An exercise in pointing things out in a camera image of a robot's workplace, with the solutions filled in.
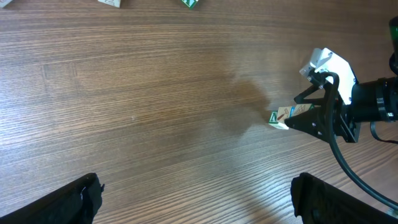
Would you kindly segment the blue X wooden block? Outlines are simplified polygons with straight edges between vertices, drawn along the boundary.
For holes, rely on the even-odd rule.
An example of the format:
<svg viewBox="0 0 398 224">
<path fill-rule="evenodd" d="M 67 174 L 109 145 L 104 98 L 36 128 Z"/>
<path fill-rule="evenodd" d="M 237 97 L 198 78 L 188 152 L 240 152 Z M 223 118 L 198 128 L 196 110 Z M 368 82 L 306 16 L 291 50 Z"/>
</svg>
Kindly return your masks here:
<svg viewBox="0 0 398 224">
<path fill-rule="evenodd" d="M 295 106 L 284 106 L 284 107 L 279 107 L 277 110 L 277 121 L 282 123 L 286 119 L 290 118 L 292 116 L 292 113 L 294 112 Z"/>
</svg>

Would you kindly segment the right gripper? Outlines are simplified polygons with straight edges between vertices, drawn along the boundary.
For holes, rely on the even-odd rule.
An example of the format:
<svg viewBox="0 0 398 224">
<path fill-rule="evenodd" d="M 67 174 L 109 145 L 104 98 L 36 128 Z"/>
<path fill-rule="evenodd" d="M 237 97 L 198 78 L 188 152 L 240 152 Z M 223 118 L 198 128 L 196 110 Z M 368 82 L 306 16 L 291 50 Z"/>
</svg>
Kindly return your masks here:
<svg viewBox="0 0 398 224">
<path fill-rule="evenodd" d="M 328 144 L 336 142 L 336 136 L 342 137 L 347 143 L 357 143 L 361 123 L 354 122 L 351 107 L 345 105 L 338 94 L 338 84 L 338 81 L 334 81 L 333 84 L 327 83 L 324 86 L 323 98 L 307 99 L 319 90 L 316 85 L 311 85 L 298 94 L 294 98 L 296 104 L 313 104 L 314 108 L 286 119 L 285 124 Z"/>
</svg>

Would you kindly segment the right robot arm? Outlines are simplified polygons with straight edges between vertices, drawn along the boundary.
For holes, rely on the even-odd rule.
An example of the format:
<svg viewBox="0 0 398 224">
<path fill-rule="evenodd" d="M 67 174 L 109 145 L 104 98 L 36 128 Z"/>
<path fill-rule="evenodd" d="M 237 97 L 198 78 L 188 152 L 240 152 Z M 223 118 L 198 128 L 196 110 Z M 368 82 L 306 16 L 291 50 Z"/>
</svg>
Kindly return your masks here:
<svg viewBox="0 0 398 224">
<path fill-rule="evenodd" d="M 397 77 L 361 83 L 350 64 L 328 48 L 315 48 L 300 73 L 311 85 L 294 98 L 294 106 L 279 110 L 279 122 L 289 128 L 323 141 L 332 134 L 355 143 L 361 123 L 397 121 Z"/>
</svg>

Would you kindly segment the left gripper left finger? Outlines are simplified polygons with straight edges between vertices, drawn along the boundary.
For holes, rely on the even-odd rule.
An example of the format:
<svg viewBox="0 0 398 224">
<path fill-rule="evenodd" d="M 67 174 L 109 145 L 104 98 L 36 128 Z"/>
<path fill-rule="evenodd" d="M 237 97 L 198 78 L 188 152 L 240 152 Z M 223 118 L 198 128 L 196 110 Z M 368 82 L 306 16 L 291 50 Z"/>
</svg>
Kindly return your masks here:
<svg viewBox="0 0 398 224">
<path fill-rule="evenodd" d="M 1 217 L 1 224 L 92 224 L 102 205 L 104 185 L 88 173 L 48 195 Z"/>
</svg>

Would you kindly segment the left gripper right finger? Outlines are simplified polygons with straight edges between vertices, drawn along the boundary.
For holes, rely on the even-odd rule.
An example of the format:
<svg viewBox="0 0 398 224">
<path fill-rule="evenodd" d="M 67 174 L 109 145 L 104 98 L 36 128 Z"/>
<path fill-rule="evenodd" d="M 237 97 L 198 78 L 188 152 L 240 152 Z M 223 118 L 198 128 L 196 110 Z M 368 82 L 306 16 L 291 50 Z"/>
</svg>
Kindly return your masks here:
<svg viewBox="0 0 398 224">
<path fill-rule="evenodd" d="M 309 173 L 291 181 L 294 215 L 304 224 L 397 224 L 386 214 Z"/>
</svg>

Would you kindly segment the red-edged plain wooden block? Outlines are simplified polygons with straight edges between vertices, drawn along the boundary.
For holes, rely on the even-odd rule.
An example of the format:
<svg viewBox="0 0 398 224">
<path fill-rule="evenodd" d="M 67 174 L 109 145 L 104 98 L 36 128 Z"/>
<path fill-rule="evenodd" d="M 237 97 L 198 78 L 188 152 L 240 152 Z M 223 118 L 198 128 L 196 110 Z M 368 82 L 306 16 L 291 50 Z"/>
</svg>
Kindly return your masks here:
<svg viewBox="0 0 398 224">
<path fill-rule="evenodd" d="M 278 122 L 277 120 L 277 111 L 272 111 L 271 112 L 271 116 L 269 118 L 268 124 L 271 125 L 272 127 L 276 128 L 276 129 L 284 129 L 284 130 L 288 130 L 289 127 L 281 122 Z"/>
</svg>

